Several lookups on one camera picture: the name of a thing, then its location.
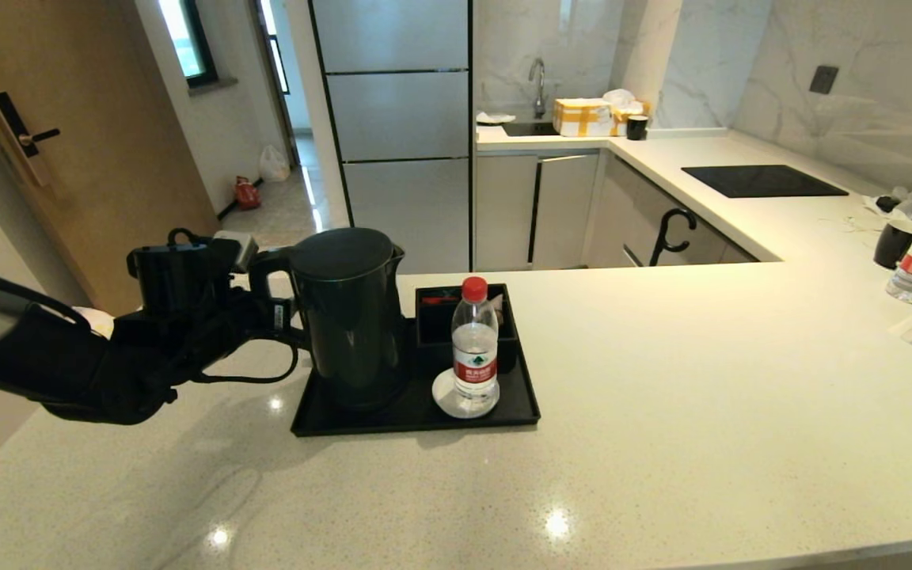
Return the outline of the black electric kettle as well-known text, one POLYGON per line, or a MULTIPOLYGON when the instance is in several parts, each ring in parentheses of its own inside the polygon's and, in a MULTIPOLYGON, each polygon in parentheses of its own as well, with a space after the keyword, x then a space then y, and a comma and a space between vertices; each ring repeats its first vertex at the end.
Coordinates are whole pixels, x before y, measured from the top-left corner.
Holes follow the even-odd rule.
POLYGON ((254 295, 294 299, 296 339, 286 342, 311 354, 323 393, 344 410, 382 408, 405 383, 403 257, 383 232, 347 227, 265 250, 249 265, 254 295))

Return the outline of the black compartment box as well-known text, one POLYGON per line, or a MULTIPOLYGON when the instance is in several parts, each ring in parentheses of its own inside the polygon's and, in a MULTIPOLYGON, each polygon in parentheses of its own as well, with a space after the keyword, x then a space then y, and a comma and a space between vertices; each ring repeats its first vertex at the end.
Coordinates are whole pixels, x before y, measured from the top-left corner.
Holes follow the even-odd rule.
MULTIPOLYGON (((461 286, 426 287, 416 289, 416 338, 417 347, 440 350, 444 345, 451 346, 451 321, 458 303, 445 306, 422 306, 420 297, 424 295, 457 295, 461 297, 461 286)), ((488 285, 488 300, 496 295, 504 295, 503 322, 497 321, 499 328, 499 346, 497 346, 497 372, 511 373, 520 363, 520 340, 516 322, 511 313, 509 290, 504 283, 488 285)))

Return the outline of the yellow white plastic bag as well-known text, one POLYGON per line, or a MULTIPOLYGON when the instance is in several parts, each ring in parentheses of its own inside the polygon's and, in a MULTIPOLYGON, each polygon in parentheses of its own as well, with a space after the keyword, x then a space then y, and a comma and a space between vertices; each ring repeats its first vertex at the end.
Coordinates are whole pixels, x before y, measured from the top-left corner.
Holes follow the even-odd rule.
POLYGON ((74 306, 73 310, 88 321, 95 333, 108 339, 112 338, 112 334, 115 332, 115 318, 111 314, 97 308, 83 306, 74 306))

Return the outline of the white plastic floor bag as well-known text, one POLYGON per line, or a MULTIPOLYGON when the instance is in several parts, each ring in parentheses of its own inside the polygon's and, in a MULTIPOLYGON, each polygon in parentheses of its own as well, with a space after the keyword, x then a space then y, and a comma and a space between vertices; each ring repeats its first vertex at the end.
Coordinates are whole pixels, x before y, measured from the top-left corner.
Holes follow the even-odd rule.
POLYGON ((264 183, 282 183, 291 172, 288 158, 276 146, 264 146, 258 158, 258 173, 264 183))

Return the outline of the brown wooden door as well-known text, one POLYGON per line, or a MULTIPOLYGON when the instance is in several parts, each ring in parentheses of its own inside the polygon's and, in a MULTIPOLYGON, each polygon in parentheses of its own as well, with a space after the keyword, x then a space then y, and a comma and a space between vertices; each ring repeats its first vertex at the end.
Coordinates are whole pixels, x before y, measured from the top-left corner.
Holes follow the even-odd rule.
POLYGON ((30 132, 61 130, 37 145, 47 187, 0 146, 92 306, 140 306, 131 250, 219 228, 135 0, 0 0, 0 91, 30 132))

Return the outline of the black rectangular serving tray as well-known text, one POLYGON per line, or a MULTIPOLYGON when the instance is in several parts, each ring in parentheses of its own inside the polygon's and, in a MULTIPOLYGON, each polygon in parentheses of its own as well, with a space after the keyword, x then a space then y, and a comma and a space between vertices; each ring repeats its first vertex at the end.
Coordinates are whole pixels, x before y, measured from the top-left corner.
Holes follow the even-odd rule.
POLYGON ((535 425, 542 418, 533 389, 527 361, 521 349, 518 366, 511 372, 497 372, 500 400, 488 415, 460 420, 450 417, 434 401, 431 388, 435 376, 451 368, 451 346, 419 348, 416 320, 405 324, 406 370, 410 376, 405 388, 384 408, 372 412, 344 410, 330 403, 316 373, 309 375, 291 432, 298 437, 332 435, 371 435, 412 431, 506 428, 535 425))

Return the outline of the white round coaster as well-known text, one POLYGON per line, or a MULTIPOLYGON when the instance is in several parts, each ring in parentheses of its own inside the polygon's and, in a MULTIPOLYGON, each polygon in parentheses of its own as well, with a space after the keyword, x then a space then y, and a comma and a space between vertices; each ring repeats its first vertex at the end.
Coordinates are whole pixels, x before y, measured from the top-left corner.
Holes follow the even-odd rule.
POLYGON ((500 400, 497 378, 474 385, 460 379, 453 368, 435 376, 431 393, 446 415, 460 420, 484 417, 500 400))

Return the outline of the silver refrigerator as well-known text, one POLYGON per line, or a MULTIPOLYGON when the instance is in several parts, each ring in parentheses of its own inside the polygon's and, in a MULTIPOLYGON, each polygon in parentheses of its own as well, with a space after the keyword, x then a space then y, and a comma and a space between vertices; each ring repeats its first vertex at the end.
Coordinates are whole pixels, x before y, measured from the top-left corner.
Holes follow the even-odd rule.
POLYGON ((471 0, 309 0, 348 217, 402 273, 471 253, 471 0))

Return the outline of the grey sink base cabinet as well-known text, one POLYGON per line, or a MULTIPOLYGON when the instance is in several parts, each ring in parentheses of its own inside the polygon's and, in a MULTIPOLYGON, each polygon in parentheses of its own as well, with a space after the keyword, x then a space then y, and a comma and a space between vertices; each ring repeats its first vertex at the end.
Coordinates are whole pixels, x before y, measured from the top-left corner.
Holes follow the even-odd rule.
POLYGON ((582 267, 598 166, 597 150, 479 155, 474 270, 582 267))

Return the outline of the narrow dark-framed window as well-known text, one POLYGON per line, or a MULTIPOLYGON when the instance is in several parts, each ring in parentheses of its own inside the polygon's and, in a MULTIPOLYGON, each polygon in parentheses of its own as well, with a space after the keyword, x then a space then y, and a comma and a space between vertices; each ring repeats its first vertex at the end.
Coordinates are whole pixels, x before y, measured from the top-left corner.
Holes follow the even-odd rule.
POLYGON ((282 95, 290 94, 290 87, 286 70, 283 68, 281 57, 281 47, 279 46, 279 37, 276 32, 276 21, 274 11, 272 11, 272 0, 256 0, 258 12, 260 12, 261 23, 269 47, 269 58, 271 58, 272 69, 276 79, 276 85, 279 87, 282 95))

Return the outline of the chrome sink faucet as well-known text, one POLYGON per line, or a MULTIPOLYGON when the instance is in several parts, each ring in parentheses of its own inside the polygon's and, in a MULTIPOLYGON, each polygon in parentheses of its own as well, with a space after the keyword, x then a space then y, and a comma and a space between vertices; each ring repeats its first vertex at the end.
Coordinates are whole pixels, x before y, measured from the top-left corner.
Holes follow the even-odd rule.
POLYGON ((547 95, 545 91, 545 62, 543 58, 536 57, 532 62, 528 80, 534 86, 534 100, 532 102, 535 120, 542 120, 547 109, 547 95))

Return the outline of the cardboard box yellow tape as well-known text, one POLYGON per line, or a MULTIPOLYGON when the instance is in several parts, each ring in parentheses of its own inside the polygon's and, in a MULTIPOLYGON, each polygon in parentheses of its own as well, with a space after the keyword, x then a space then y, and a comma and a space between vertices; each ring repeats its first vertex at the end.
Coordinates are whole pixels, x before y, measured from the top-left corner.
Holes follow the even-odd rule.
POLYGON ((612 105, 601 98, 558 98, 553 106, 553 126, 560 136, 607 137, 614 134, 612 105))

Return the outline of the grey drawer cabinet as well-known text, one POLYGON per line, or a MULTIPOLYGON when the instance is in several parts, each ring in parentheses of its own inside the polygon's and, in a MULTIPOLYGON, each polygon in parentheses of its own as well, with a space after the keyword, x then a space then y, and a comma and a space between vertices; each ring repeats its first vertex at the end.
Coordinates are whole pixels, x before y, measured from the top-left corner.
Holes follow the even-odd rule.
POLYGON ((608 155, 583 263, 590 269, 756 263, 626 161, 608 155))

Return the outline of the black induction cooktop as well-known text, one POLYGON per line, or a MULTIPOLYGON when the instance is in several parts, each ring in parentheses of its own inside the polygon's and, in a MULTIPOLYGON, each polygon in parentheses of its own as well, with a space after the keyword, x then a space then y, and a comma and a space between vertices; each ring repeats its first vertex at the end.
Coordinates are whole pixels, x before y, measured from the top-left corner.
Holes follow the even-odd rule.
POLYGON ((848 192, 787 165, 684 167, 689 174, 730 199, 846 197, 848 192))

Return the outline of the black mug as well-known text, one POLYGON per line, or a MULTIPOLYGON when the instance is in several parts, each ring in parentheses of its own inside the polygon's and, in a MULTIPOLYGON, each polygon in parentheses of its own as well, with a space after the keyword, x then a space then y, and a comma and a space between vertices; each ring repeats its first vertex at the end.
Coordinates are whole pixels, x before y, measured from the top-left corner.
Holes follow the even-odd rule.
POLYGON ((910 245, 912 245, 912 220, 889 220, 880 231, 876 248, 873 250, 873 262, 886 269, 896 269, 910 245))

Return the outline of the crumpled white tissue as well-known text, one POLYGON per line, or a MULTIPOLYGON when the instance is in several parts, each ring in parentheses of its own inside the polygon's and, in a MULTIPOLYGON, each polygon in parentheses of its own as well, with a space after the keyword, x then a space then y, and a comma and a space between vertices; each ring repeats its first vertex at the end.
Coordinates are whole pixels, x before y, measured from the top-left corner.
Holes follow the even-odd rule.
POLYGON ((865 209, 883 219, 912 220, 912 190, 901 185, 879 197, 862 197, 862 201, 865 209))

